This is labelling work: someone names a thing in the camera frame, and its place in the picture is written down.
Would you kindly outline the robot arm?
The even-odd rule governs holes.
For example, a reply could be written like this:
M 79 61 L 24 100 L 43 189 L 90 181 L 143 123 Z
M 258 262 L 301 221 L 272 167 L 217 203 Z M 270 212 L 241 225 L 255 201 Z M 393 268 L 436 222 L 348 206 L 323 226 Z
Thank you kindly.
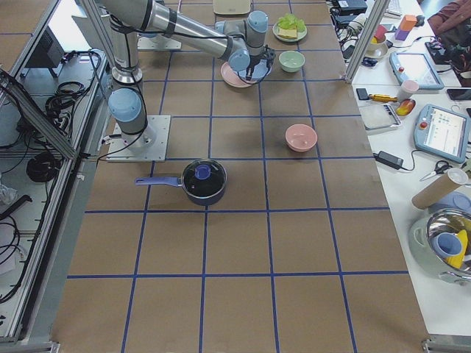
M 260 82 L 270 72 L 275 52 L 265 44 L 268 16 L 222 21 L 210 28 L 167 7 L 163 1 L 103 1 L 113 46 L 113 92 L 108 107 L 121 130 L 125 149 L 141 152 L 157 140 L 142 93 L 138 42 L 166 51 L 185 44 L 226 62 L 245 81 Z

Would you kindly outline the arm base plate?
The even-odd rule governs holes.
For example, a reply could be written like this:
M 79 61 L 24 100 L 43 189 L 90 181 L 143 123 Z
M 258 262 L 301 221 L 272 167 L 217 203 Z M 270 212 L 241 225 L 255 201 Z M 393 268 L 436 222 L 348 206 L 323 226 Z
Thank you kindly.
M 142 136 L 135 138 L 122 134 L 117 123 L 113 134 L 118 138 L 110 140 L 106 161 L 112 163 L 164 162 L 171 125 L 170 115 L 148 115 L 148 125 Z
M 139 51 L 179 51 L 181 47 L 181 42 L 162 35 L 138 37 Z

